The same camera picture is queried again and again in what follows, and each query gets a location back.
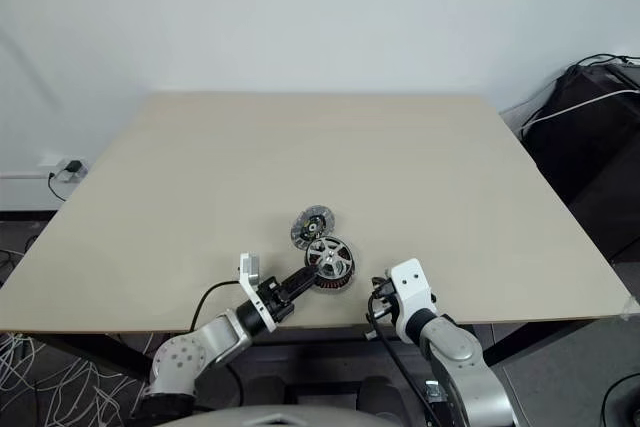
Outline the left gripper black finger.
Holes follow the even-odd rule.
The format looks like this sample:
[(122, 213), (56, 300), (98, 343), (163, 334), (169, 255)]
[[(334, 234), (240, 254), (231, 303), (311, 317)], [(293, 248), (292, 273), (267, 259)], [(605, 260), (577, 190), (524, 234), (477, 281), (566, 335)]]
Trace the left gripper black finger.
[(310, 287), (317, 277), (315, 267), (303, 267), (285, 279), (286, 287)]
[(295, 300), (316, 285), (315, 278), (298, 279), (290, 285), (290, 299)]

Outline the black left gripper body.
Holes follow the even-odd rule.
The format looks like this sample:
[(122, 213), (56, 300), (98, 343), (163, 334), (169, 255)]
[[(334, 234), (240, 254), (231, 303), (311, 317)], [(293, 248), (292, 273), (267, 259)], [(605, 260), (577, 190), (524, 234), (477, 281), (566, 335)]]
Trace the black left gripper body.
[(294, 301), (300, 295), (299, 282), (293, 275), (282, 282), (270, 277), (261, 282), (258, 296), (275, 322), (282, 322), (294, 311)]

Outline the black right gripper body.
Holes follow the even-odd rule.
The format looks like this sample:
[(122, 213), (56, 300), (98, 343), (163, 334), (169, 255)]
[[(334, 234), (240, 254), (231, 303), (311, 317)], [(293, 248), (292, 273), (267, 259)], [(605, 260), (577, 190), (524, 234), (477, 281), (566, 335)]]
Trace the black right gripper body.
[(372, 292), (368, 299), (368, 320), (379, 320), (389, 316), (396, 321), (400, 307), (397, 292), (390, 278), (375, 276), (371, 278)]

